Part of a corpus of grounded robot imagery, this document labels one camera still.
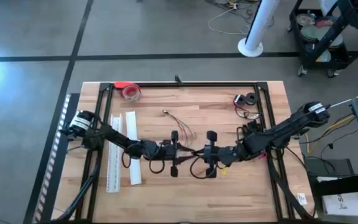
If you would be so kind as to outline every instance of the concrete floor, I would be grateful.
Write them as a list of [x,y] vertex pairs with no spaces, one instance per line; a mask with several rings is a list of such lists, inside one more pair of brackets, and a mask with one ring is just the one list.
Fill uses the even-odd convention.
[[[0,0],[0,57],[69,56],[86,2]],[[293,36],[286,31],[294,3],[281,1],[275,24],[264,37],[265,52],[296,52]],[[306,4],[316,7],[315,1]],[[213,32],[206,25],[220,13],[202,0],[94,0],[79,55],[237,52],[241,36]],[[213,24],[228,32],[237,32],[240,25],[241,19],[233,15]],[[358,48],[358,31],[346,29],[344,39],[350,50]],[[67,65],[0,62],[0,219],[9,223],[22,223]],[[358,95],[358,60],[335,79],[327,79],[322,71],[298,78],[298,67],[295,57],[81,61],[75,63],[68,92],[78,93],[85,81],[159,81],[180,75],[182,80],[201,81],[283,80],[293,111],[311,100],[336,103]],[[330,113],[335,120],[350,111],[344,105]],[[312,130],[310,138],[324,128]],[[357,128],[353,123],[321,145]],[[358,133],[336,143],[324,158],[349,158],[358,174],[355,149]]]

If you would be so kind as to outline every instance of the yellow wire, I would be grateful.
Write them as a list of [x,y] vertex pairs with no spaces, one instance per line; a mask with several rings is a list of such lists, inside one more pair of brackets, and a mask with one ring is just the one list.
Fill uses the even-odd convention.
[[309,136],[308,133],[305,133],[306,137],[306,152],[309,154]]
[[[324,135],[325,135],[326,133],[328,133],[328,131],[330,131],[332,128],[336,128],[336,127],[338,127],[340,124],[342,124],[342,123],[344,123],[344,122],[346,122],[346,121],[349,121],[349,120],[352,119],[352,118],[354,118],[354,115],[350,115],[350,116],[344,118],[343,120],[338,121],[337,123],[331,125],[331,126],[328,127],[327,129],[325,129],[325,131],[323,132],[323,134],[322,134],[321,136],[324,136]],[[314,145],[313,149],[312,149],[310,152],[308,152],[308,154],[311,154],[311,153],[318,147],[319,142],[320,142],[320,139],[317,140],[317,142],[316,142],[316,144]]]

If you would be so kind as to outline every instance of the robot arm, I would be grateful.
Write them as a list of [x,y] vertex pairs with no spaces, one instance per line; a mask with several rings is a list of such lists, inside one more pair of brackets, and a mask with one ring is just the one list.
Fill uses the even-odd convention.
[[[102,139],[106,139],[123,148],[124,152],[133,159],[144,157],[153,161],[173,161],[171,175],[177,177],[176,165],[192,157],[200,157],[210,165],[207,170],[208,177],[215,177],[213,167],[222,162],[230,166],[233,162],[248,161],[263,153],[265,150],[282,149],[286,147],[291,136],[305,132],[305,128],[318,128],[328,122],[328,106],[318,102],[303,105],[297,112],[280,124],[262,132],[247,126],[237,129],[242,131],[242,138],[236,141],[235,146],[217,147],[214,143],[217,134],[213,131],[207,132],[210,144],[196,151],[182,146],[178,142],[178,132],[173,131],[171,140],[164,140],[160,145],[149,140],[131,140],[125,135],[114,130],[110,125],[101,122],[99,129],[91,129],[92,122],[100,120],[89,111],[80,111],[73,118],[70,126],[61,130],[69,138],[82,137],[83,145],[88,149],[97,149]],[[177,151],[191,152],[191,156],[177,157]]]

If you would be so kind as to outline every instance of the cart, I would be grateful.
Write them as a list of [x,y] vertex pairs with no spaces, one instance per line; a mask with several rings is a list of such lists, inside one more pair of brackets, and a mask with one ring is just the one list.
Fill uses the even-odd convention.
[[[329,78],[336,77],[341,70],[347,68],[358,58],[358,51],[350,54],[344,42],[335,49],[330,49],[329,46],[348,25],[358,30],[358,8],[352,5],[351,0],[338,0],[329,10],[327,16],[331,16],[337,7],[341,15],[336,19],[325,36],[313,46],[313,49],[306,50],[305,45],[308,42],[301,36],[302,26],[297,23],[296,17],[299,14],[314,14],[316,17],[323,17],[323,13],[319,9],[299,9],[302,1],[297,0],[290,14],[290,26],[288,27],[289,32],[293,31],[296,47],[299,51],[301,66],[298,70],[298,76],[301,77],[307,74],[308,70],[323,69],[328,71]],[[328,62],[318,62],[317,59],[325,50],[329,50],[331,60]]]

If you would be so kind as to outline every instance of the white ruler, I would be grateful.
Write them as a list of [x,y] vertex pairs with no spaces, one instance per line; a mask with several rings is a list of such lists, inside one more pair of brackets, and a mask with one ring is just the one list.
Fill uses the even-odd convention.
[[[116,131],[122,133],[122,116],[113,117],[111,115],[111,126]],[[120,178],[121,178],[121,154],[122,149],[116,144],[109,144],[109,160],[107,168],[107,193],[119,192]]]
[[[126,123],[127,137],[129,139],[137,140],[135,111],[126,113]],[[131,159],[131,166],[129,167],[129,172],[131,174],[131,185],[142,183],[142,175],[140,173],[140,159]]]

